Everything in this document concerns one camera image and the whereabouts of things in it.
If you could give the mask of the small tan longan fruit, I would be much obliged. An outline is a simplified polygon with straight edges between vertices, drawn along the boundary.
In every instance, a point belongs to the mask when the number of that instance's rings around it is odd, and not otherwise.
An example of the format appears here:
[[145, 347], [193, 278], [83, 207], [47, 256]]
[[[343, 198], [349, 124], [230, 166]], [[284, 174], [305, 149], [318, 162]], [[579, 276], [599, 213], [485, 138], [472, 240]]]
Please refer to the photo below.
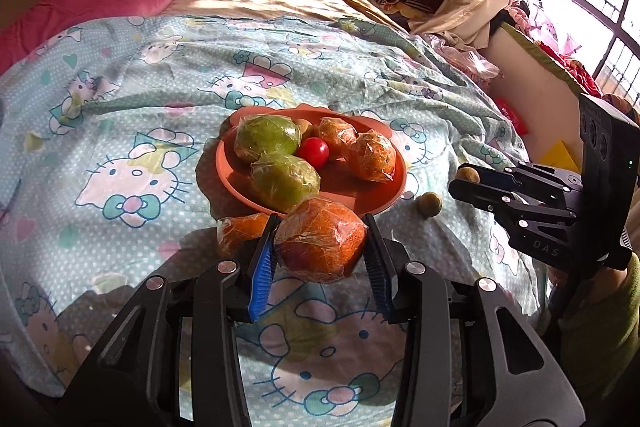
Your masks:
[[461, 166], [454, 175], [454, 179], [477, 184], [480, 182], [480, 174], [473, 167]]
[[314, 136], [314, 125], [311, 124], [309, 120], [304, 118], [297, 118], [294, 120], [294, 124], [296, 124], [297, 128], [299, 129], [302, 140], [306, 140]]
[[437, 216], [442, 211], [442, 196], [428, 191], [416, 199], [416, 207], [425, 219]]

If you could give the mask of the large orange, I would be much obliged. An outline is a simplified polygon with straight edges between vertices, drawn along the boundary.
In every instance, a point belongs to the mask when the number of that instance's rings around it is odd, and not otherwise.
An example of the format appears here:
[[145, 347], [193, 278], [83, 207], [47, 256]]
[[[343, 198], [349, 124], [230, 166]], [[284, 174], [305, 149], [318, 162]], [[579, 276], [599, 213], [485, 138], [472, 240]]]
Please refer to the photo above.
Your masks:
[[231, 259], [245, 242], [259, 239], [264, 233], [268, 220], [269, 216], [262, 212], [244, 217], [222, 219], [217, 227], [219, 257]]

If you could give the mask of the green fruit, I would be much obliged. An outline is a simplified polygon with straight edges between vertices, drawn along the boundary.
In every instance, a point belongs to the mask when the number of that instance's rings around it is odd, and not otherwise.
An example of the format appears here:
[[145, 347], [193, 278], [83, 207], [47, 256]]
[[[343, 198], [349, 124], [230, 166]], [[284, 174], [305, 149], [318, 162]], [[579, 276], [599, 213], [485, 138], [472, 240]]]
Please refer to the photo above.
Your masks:
[[302, 132], [291, 118], [277, 114], [243, 117], [236, 128], [234, 153], [246, 162], [265, 154], [293, 155], [302, 143]]
[[267, 207], [283, 213], [317, 195], [320, 184], [317, 170], [294, 155], [265, 154], [250, 165], [252, 191]]

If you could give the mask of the red tomato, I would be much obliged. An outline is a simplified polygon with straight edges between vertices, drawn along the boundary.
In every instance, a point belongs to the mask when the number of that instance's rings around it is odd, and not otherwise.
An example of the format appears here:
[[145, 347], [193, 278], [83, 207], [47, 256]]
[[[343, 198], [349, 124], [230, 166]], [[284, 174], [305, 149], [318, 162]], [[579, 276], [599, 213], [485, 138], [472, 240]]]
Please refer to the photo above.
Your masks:
[[295, 155], [303, 158], [303, 160], [307, 161], [311, 167], [314, 167], [314, 169], [321, 170], [330, 159], [330, 149], [328, 144], [326, 144], [326, 141], [323, 141], [316, 136], [312, 136], [311, 138], [305, 139], [302, 144], [300, 144]]

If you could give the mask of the red plastic bag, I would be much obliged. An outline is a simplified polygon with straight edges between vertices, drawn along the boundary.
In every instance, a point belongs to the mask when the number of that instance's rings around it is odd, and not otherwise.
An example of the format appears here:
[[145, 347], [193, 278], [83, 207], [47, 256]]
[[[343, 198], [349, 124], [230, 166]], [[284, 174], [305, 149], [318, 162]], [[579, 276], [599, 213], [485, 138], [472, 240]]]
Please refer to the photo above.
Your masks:
[[510, 120], [510, 123], [514, 127], [518, 135], [524, 136], [528, 133], [528, 128], [524, 120], [518, 116], [518, 113], [511, 107], [511, 105], [504, 101], [503, 98], [495, 98], [495, 103], [500, 109], [501, 114]]

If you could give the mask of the yellow paper note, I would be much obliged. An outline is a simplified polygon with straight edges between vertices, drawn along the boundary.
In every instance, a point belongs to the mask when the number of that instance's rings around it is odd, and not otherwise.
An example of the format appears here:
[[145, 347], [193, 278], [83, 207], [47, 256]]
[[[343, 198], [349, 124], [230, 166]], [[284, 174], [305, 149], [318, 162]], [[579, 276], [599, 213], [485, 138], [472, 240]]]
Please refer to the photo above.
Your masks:
[[538, 160], [538, 164], [570, 170], [576, 173], [582, 172], [582, 168], [574, 161], [574, 158], [570, 155], [570, 151], [562, 140], [556, 141], [546, 153], [543, 153]]

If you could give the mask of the orange bear-shaped plate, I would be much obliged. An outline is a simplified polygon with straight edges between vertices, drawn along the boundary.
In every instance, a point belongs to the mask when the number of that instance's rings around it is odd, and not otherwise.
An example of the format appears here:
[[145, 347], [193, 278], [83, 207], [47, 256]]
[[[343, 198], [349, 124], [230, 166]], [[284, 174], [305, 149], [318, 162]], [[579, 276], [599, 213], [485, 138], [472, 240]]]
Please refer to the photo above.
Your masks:
[[[346, 124], [356, 131], [352, 153], [316, 168], [311, 161], [320, 150], [306, 147], [299, 119], [312, 129], [330, 119]], [[306, 197], [320, 195], [358, 216], [375, 215], [404, 191], [404, 158], [390, 142], [390, 128], [377, 120], [302, 104], [244, 107], [231, 115], [231, 124], [217, 147], [216, 170], [234, 197], [256, 210], [283, 217]]]

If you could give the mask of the pink floral cloth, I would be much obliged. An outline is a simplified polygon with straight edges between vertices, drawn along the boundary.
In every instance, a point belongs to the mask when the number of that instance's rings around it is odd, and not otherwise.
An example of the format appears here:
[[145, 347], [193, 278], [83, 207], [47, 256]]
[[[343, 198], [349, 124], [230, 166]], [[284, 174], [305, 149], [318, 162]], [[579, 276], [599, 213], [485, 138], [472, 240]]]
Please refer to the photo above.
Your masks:
[[476, 49], [464, 46], [462, 49], [450, 46], [444, 37], [426, 35], [423, 39], [451, 66], [461, 70], [477, 84], [488, 84], [497, 78], [500, 69], [482, 57]]

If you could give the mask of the Hello Kitty blue quilt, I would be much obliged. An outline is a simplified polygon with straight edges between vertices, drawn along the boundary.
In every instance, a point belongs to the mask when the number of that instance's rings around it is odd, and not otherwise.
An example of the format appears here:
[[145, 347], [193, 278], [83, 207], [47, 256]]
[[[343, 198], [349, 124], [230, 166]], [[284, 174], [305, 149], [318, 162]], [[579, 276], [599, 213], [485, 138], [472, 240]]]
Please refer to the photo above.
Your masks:
[[[100, 18], [1, 76], [1, 352], [51, 424], [132, 424], [111, 402], [66, 413], [63, 393], [147, 277], [197, 277], [222, 222], [247, 215], [215, 168], [233, 114], [304, 104], [390, 132], [407, 180], [376, 218], [384, 236], [446, 279], [491, 277], [539, 317], [533, 261], [446, 197], [460, 165], [510, 167], [525, 146], [434, 46], [359, 16]], [[446, 198], [424, 218], [430, 192]]]

